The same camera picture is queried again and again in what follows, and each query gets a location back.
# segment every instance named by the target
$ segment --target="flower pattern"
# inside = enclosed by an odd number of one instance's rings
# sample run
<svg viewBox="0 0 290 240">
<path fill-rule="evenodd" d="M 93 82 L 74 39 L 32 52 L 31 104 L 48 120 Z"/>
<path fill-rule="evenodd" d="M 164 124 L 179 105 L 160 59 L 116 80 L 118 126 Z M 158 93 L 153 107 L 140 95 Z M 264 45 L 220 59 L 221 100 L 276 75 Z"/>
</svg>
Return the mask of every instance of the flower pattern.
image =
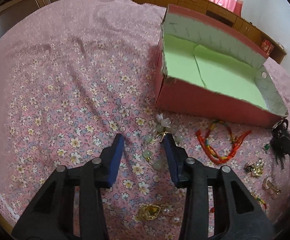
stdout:
<svg viewBox="0 0 290 240">
<path fill-rule="evenodd" d="M 60 11 L 67 17 L 63 24 L 59 24 Z M 162 112 L 155 108 L 155 64 L 164 12 L 165 8 L 130 0 L 62 0 L 28 16 L 0 40 L 0 57 L 6 62 L 2 69 L 11 71 L 2 96 L 6 115 L 0 126 L 5 137 L 0 140 L 6 145 L 6 154 L 0 162 L 5 173 L 0 182 L 0 211 L 12 225 L 58 165 L 83 165 L 110 146 L 116 133 L 122 133 L 125 151 L 117 180 L 112 188 L 101 191 L 110 238 L 178 239 L 180 226 L 162 215 L 148 223 L 137 220 L 139 207 L 149 203 L 166 206 L 182 218 L 185 203 L 185 190 L 174 187 L 168 170 L 155 171 L 142 157 L 144 137 Z M 128 28 L 127 20 L 132 23 Z M 46 35 L 37 35 L 43 25 Z M 26 35 L 18 38 L 24 30 Z M 272 77 L 284 73 L 282 69 L 277 73 L 277 65 L 270 64 L 266 67 Z M 283 82 L 273 78 L 278 88 L 289 80 L 283 76 Z M 286 87 L 280 88 L 286 93 Z M 189 156 L 219 168 L 195 138 L 195 132 L 205 131 L 212 120 L 171 112 L 163 115 L 184 137 Z M 268 154 L 262 150 L 270 141 L 270 130 L 229 125 L 235 135 L 249 129 L 252 134 L 227 165 L 250 191 L 265 199 L 268 216 L 274 220 L 290 189 L 290 161 L 286 159 L 281 171 L 271 150 Z M 231 148 L 223 130 L 215 129 L 211 141 L 220 154 Z M 151 147 L 153 158 L 165 162 L 159 142 Z M 265 176 L 274 174 L 275 182 L 286 192 L 275 200 L 261 189 L 261 178 L 251 178 L 242 168 L 259 157 L 265 161 Z M 77 202 L 74 209 L 77 231 Z M 209 225 L 212 234 L 213 214 Z"/>
</svg>

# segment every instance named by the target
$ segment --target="gold brooch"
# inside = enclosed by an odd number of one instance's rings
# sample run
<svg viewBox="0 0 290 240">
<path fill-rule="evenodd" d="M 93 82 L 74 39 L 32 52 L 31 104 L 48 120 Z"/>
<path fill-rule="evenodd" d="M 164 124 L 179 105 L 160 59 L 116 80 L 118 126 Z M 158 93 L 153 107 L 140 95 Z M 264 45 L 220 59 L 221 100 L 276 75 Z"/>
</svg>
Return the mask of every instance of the gold brooch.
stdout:
<svg viewBox="0 0 290 240">
<path fill-rule="evenodd" d="M 160 206 L 156 205 L 146 205 L 144 207 L 141 207 L 140 210 L 138 211 L 137 218 L 138 220 L 154 220 L 158 217 L 158 214 L 160 212 Z"/>
<path fill-rule="evenodd" d="M 244 167 L 247 173 L 251 173 L 253 177 L 260 177 L 264 173 L 264 162 L 263 159 L 260 158 L 255 163 L 246 163 Z"/>
</svg>

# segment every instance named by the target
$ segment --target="blue gripper pad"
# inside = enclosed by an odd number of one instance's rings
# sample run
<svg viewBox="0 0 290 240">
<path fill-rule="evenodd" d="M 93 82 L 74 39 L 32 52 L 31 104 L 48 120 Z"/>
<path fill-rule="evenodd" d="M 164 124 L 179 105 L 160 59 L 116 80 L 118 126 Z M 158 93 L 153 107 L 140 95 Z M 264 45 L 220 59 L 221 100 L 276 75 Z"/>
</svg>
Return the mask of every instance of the blue gripper pad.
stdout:
<svg viewBox="0 0 290 240">
<path fill-rule="evenodd" d="M 178 167 L 177 167 L 176 159 L 174 157 L 173 150 L 172 150 L 172 148 L 175 150 L 175 148 L 172 147 L 172 145 L 171 145 L 173 142 L 175 144 L 173 136 L 171 134 L 166 134 L 164 141 L 163 141 L 164 150 L 166 153 L 166 158 L 167 158 L 167 163 L 168 163 L 171 181 L 175 185 L 177 185 L 178 184 Z"/>
<path fill-rule="evenodd" d="M 184 161 L 188 158 L 188 155 L 184 148 L 176 146 L 173 136 L 170 133 L 165 135 L 163 144 L 171 181 L 175 184 L 175 187 L 183 188 L 187 180 L 183 172 Z"/>
<path fill-rule="evenodd" d="M 117 178 L 117 173 L 119 169 L 119 164 L 121 162 L 121 158 L 124 151 L 124 138 L 121 133 L 118 133 L 115 136 L 112 146 L 106 148 L 108 152 L 106 152 L 105 158 L 109 158 L 110 163 L 108 163 L 109 174 L 107 178 L 108 186 L 111 187 Z"/>
</svg>

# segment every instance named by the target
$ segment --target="white wall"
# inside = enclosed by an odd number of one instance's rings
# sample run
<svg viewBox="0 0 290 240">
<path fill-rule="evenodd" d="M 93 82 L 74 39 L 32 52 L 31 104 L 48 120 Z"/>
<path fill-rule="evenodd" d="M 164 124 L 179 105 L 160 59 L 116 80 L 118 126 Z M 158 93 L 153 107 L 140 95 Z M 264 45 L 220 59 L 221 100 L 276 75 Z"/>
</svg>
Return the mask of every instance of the white wall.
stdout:
<svg viewBox="0 0 290 240">
<path fill-rule="evenodd" d="M 244 0 L 241 16 L 285 47 L 281 66 L 290 74 L 290 4 L 287 0 Z"/>
</svg>

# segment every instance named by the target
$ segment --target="gold pendant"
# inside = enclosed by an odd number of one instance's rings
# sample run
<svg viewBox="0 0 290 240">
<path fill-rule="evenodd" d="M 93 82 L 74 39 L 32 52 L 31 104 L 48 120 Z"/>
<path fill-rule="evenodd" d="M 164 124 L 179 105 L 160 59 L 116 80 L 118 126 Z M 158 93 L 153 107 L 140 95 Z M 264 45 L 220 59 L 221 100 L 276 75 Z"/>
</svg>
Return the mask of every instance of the gold pendant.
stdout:
<svg viewBox="0 0 290 240">
<path fill-rule="evenodd" d="M 140 208 L 137 217 L 140 221 L 142 220 L 150 221 L 156 219 L 158 217 L 159 212 L 160 206 L 149 204 Z"/>
</svg>

